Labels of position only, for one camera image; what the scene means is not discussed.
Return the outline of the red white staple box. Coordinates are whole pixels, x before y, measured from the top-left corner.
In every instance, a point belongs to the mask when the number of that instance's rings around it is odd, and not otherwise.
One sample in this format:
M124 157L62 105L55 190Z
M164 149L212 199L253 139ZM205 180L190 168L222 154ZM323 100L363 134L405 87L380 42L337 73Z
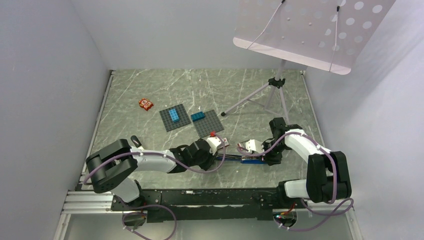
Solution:
M230 144L229 144L229 142L228 142L228 139L225 137L225 138L223 138L223 141L224 141L224 146L225 147L227 147L227 146L229 146Z

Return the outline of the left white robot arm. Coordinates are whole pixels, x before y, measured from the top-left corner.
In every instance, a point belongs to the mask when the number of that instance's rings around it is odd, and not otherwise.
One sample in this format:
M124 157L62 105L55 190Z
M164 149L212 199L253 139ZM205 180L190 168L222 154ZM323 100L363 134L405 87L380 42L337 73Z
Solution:
M146 205L140 183L129 178L132 173L212 173L219 148L225 145L225 141L215 136L156 151L144 149L137 137L132 141L134 145L118 139L91 154L85 160L88 173L83 180L83 184L91 183L95 193L111 192L131 210Z

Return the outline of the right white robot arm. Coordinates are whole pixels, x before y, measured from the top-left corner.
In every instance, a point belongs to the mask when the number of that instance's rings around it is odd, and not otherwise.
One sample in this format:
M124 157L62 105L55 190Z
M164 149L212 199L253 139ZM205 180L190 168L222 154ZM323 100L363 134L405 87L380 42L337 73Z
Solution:
M306 178L278 183L275 200L289 207L296 199L314 203L334 203L352 195L346 155L317 143L297 124L286 124L282 117L269 122L272 138L262 143L263 160L269 166L282 162L283 151L296 152L307 164Z

